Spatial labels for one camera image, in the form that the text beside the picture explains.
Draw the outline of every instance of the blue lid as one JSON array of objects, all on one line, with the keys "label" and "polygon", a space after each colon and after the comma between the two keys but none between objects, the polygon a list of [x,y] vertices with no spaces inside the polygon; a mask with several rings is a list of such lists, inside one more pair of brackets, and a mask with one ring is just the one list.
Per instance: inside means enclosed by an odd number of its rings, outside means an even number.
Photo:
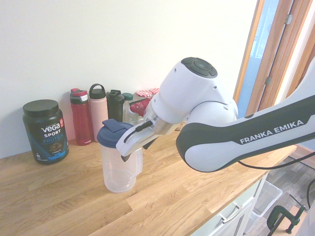
[{"label": "blue lid", "polygon": [[114,119],[108,119],[102,122],[103,127],[97,134],[97,141],[105,147],[116,148],[116,143],[121,136],[133,127],[132,124],[117,122]]}]

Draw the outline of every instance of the red water bottle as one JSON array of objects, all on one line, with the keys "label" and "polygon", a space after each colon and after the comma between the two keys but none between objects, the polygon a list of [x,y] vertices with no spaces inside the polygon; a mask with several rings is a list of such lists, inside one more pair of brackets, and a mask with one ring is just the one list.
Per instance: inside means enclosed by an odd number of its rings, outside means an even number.
[{"label": "red water bottle", "polygon": [[78,88],[71,89],[70,102],[77,145],[88,145],[93,140],[93,128],[87,91]]}]

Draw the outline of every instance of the franka emika logo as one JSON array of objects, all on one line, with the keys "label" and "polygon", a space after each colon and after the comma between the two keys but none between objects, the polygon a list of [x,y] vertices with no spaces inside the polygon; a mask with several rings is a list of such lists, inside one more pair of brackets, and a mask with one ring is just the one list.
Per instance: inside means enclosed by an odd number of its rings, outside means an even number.
[{"label": "franka emika logo", "polygon": [[282,126],[275,127],[272,131],[267,130],[267,131],[260,132],[258,134],[254,134],[254,135],[251,135],[249,137],[240,139],[240,142],[241,142],[241,144],[250,143],[252,141],[256,141],[258,139],[262,139],[262,138],[268,137],[270,135],[281,133],[281,132],[296,128],[296,127],[301,126],[301,125],[304,125],[304,123],[301,120],[297,120],[297,121],[294,121],[294,122],[291,122],[291,123],[288,123],[288,124],[285,124]]}]

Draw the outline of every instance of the storage bin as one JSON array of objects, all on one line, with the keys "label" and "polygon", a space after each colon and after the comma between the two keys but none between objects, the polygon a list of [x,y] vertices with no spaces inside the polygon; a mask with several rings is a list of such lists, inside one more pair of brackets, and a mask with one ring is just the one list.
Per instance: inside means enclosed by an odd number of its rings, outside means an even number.
[{"label": "storage bin", "polygon": [[248,234],[252,230],[255,222],[263,217],[266,211],[275,203],[282,193],[281,189],[268,181],[265,181],[244,233]]}]

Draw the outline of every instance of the white cabinet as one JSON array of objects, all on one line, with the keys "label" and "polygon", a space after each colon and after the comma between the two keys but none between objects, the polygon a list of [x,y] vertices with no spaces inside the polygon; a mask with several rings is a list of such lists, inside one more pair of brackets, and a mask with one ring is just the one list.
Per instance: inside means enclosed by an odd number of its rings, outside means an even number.
[{"label": "white cabinet", "polygon": [[191,236],[242,236],[266,176],[256,182]]}]

